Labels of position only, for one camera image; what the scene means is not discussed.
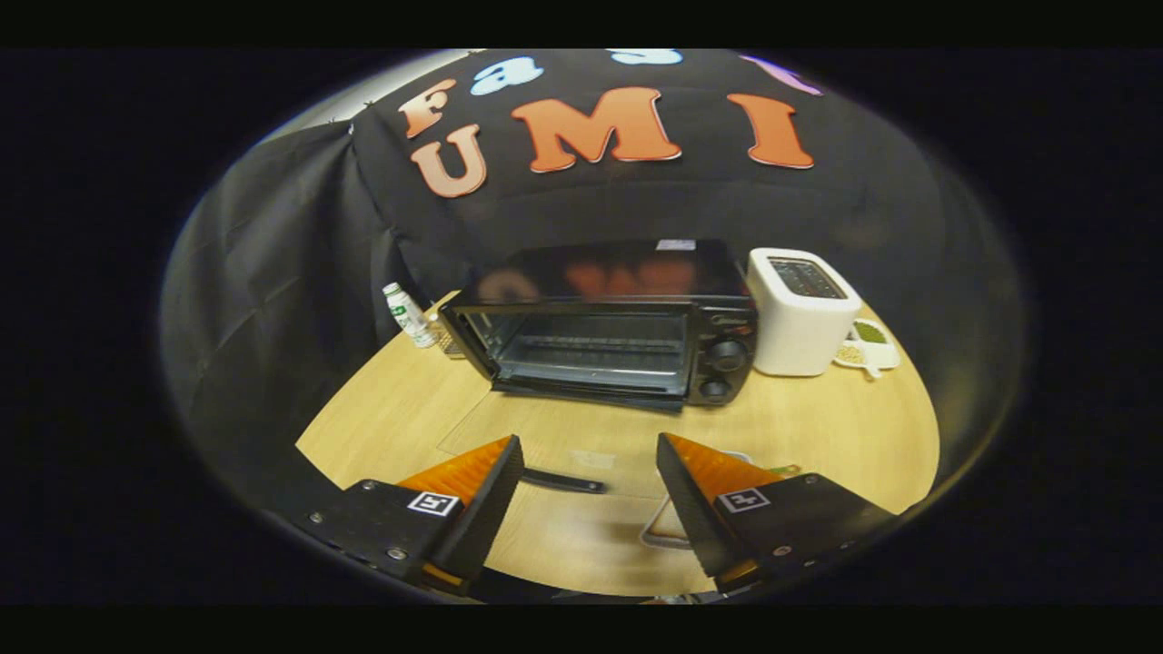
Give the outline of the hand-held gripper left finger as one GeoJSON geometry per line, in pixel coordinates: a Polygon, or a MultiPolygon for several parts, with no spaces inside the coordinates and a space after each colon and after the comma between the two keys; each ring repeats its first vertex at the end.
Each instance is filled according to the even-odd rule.
{"type": "Polygon", "coordinates": [[[295,517],[297,529],[348,560],[437,593],[464,597],[526,471],[504,436],[408,479],[361,479],[295,517]]]}

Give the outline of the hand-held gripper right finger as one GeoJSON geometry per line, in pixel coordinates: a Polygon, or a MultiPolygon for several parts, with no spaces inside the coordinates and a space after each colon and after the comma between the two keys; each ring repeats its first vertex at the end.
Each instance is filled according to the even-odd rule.
{"type": "Polygon", "coordinates": [[[719,592],[801,583],[897,520],[821,472],[772,472],[673,433],[659,433],[655,460],[702,574],[719,592]]]}

